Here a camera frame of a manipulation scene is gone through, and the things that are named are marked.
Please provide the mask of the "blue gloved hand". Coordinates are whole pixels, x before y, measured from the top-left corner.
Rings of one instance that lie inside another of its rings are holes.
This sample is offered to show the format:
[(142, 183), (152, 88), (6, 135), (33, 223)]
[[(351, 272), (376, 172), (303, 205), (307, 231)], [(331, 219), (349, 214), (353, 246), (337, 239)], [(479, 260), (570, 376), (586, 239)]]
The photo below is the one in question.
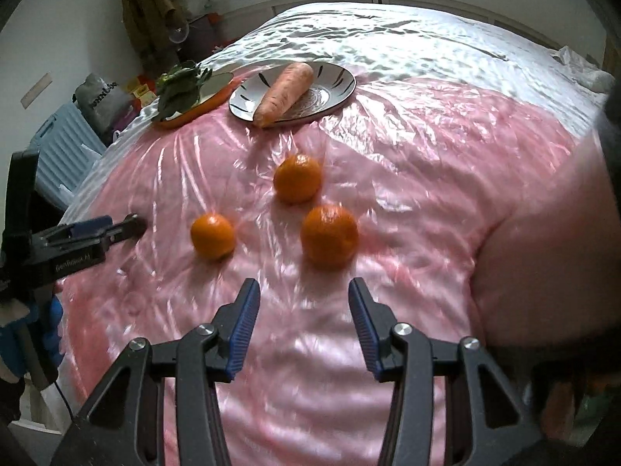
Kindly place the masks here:
[(1, 304), (2, 423), (20, 419), (27, 374), (38, 391), (57, 381), (63, 360), (59, 334), (62, 316), (63, 308), (55, 295), (31, 307), (17, 300)]

